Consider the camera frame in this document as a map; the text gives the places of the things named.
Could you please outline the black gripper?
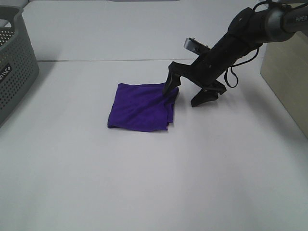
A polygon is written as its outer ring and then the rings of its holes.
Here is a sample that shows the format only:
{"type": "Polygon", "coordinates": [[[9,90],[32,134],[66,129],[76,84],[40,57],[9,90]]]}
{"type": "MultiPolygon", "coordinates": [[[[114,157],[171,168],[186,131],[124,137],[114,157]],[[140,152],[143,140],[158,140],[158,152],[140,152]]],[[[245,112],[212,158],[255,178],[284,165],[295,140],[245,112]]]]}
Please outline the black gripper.
{"type": "Polygon", "coordinates": [[[191,65],[172,62],[168,67],[168,76],[162,94],[171,93],[181,85],[180,77],[185,77],[203,88],[191,100],[192,107],[215,101],[218,99],[218,90],[204,88],[211,85],[238,59],[254,49],[254,44],[244,42],[244,40],[227,33],[208,53],[199,55],[191,65]]]}

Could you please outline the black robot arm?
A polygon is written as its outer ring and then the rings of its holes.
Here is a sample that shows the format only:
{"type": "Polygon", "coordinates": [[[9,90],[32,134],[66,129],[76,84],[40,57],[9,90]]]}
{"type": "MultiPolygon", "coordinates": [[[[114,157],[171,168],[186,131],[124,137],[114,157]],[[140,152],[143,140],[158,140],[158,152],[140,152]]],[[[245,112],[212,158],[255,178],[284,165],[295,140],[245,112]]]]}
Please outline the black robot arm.
{"type": "Polygon", "coordinates": [[[257,11],[255,6],[239,12],[226,34],[212,48],[187,38],[184,48],[198,58],[191,65],[172,62],[162,94],[169,94],[180,86],[180,78],[185,77],[201,89],[191,100],[192,107],[215,101],[230,86],[227,76],[234,72],[237,60],[252,51],[259,52],[265,43],[284,42],[296,32],[307,30],[307,3],[294,8],[282,1],[260,2],[263,4],[268,8],[257,11]]]}

